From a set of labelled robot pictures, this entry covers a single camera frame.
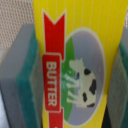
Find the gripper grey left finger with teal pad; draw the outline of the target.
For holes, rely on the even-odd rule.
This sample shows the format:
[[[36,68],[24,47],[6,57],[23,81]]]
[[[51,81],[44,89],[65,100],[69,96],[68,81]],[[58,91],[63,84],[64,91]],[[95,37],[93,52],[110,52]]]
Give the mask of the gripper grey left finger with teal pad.
[[[42,67],[34,25],[24,25],[0,65],[10,128],[42,128]]]

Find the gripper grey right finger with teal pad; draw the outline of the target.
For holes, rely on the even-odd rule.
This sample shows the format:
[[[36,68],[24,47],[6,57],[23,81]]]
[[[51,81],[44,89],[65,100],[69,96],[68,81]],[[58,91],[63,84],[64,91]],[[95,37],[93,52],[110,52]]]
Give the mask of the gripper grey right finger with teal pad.
[[[115,56],[107,106],[111,128],[128,128],[128,28]]]

